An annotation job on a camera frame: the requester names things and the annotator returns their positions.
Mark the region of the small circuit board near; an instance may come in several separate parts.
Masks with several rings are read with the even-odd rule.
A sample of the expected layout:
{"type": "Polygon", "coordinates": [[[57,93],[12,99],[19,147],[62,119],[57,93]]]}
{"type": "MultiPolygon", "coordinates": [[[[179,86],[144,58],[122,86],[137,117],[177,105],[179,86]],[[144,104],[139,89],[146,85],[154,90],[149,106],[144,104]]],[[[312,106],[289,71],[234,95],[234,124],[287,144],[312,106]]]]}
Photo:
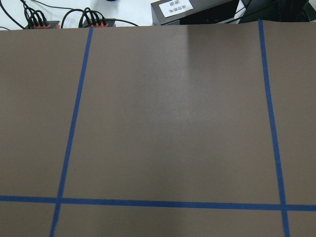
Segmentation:
{"type": "Polygon", "coordinates": [[[114,19],[107,19],[99,11],[92,10],[86,7],[79,20],[79,28],[106,28],[115,27],[116,21],[114,19]]]}

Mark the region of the small circuit board far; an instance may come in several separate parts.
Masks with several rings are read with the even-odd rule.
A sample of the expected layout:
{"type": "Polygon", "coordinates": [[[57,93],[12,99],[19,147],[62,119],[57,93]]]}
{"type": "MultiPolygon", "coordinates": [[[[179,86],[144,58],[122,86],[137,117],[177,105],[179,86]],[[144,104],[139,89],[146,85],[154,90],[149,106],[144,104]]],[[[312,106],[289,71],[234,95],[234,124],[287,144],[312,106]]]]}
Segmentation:
{"type": "Polygon", "coordinates": [[[59,29],[60,21],[49,21],[41,10],[34,10],[31,7],[24,8],[24,16],[27,21],[25,30],[31,29],[59,29]]]}

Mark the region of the small circuit board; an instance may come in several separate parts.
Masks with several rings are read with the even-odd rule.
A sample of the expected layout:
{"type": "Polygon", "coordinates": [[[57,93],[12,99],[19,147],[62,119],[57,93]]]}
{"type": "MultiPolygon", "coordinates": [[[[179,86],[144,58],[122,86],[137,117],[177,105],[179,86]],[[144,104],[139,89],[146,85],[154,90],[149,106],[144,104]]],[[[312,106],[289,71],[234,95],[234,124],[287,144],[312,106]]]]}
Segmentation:
{"type": "Polygon", "coordinates": [[[92,10],[86,7],[79,20],[79,28],[106,28],[115,27],[116,21],[114,19],[107,19],[99,11],[92,10]]]}
{"type": "Polygon", "coordinates": [[[24,8],[24,16],[27,21],[25,30],[31,29],[59,29],[60,21],[49,21],[41,10],[34,10],[31,7],[24,8]]]}

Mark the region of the brown paper table cover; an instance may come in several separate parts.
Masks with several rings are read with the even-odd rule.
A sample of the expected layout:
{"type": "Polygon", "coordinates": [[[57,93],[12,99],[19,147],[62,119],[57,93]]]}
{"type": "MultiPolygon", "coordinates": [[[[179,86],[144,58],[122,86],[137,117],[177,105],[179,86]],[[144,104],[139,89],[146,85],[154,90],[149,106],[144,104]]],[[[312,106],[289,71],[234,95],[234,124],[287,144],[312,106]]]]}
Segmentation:
{"type": "Polygon", "coordinates": [[[0,234],[315,236],[315,23],[2,31],[0,234]]]}

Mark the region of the black box with label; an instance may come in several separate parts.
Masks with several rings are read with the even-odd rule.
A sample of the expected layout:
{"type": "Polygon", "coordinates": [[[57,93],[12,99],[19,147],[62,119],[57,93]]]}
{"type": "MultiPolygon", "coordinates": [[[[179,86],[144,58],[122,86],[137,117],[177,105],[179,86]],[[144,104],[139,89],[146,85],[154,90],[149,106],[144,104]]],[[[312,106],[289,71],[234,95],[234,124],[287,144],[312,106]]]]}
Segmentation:
{"type": "Polygon", "coordinates": [[[235,16],[238,0],[159,0],[151,3],[153,25],[216,24],[235,16]]]}

